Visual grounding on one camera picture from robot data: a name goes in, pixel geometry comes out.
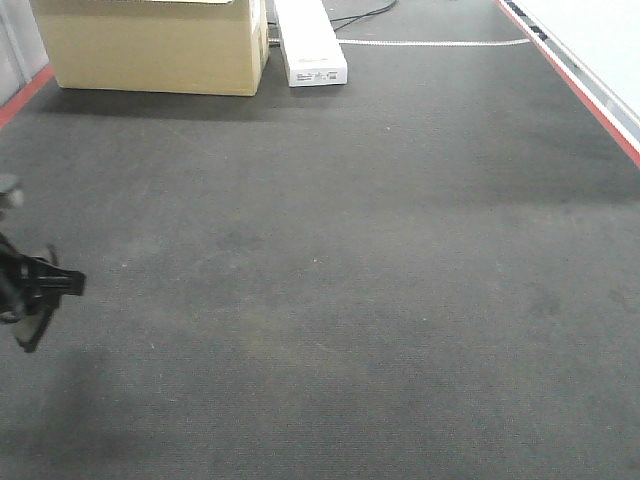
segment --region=white box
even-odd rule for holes
[[[321,0],[274,0],[290,87],[347,83],[347,61]]]

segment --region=cardboard box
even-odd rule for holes
[[[63,88],[255,95],[265,0],[31,0]]]

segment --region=dark gray carpet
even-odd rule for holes
[[[51,83],[0,132],[3,232],[89,279],[37,354],[0,332],[3,480],[638,478],[636,168],[531,45],[344,49],[345,87],[273,50],[253,99]]]

